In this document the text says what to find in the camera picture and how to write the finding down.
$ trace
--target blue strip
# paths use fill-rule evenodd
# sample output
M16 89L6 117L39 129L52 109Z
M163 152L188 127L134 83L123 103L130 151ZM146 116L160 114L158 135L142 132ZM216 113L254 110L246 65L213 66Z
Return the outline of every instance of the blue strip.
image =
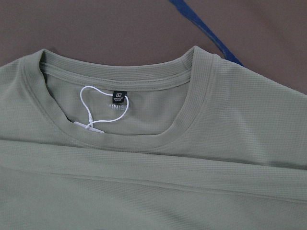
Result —
M197 16L197 14L184 2L184 0L169 0L177 10L191 22L193 22L201 31L203 31L220 49L226 60L235 62L241 66L243 64L235 57L233 53L221 42L220 39L209 29L209 27Z

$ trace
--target shirt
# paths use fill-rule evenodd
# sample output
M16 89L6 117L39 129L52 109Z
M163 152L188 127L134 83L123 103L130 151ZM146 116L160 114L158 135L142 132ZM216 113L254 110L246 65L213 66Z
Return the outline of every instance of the shirt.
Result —
M0 229L306 230L306 114L198 46L142 66L43 48L0 67Z

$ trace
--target green t-shirt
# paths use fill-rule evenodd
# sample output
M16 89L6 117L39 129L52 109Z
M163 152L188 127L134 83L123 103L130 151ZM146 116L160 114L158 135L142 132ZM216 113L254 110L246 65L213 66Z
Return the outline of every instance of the green t-shirt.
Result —
M82 92L94 121L126 113L77 124L84 86L109 94ZM0 118L0 230L307 229L307 95L198 46L142 66L41 49L0 67Z

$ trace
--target black label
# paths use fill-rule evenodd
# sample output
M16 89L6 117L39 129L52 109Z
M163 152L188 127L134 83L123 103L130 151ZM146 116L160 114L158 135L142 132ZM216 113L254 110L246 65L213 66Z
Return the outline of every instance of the black label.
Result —
M127 91L113 91L112 103L123 103L125 101L125 95L127 95Z

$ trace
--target crew neck collar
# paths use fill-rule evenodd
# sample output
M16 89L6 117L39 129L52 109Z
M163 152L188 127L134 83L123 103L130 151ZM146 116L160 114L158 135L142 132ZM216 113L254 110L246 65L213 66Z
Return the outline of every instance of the crew neck collar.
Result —
M42 115L53 121L66 136L80 144L104 150L148 151L183 135L208 100L218 56L193 46L182 56L163 63L141 66L111 66L60 56L45 48L24 56L24 75L32 99ZM97 133L67 119L49 94L43 72L73 83L103 86L110 90L141 91L168 89L189 81L187 96L172 125L156 135Z

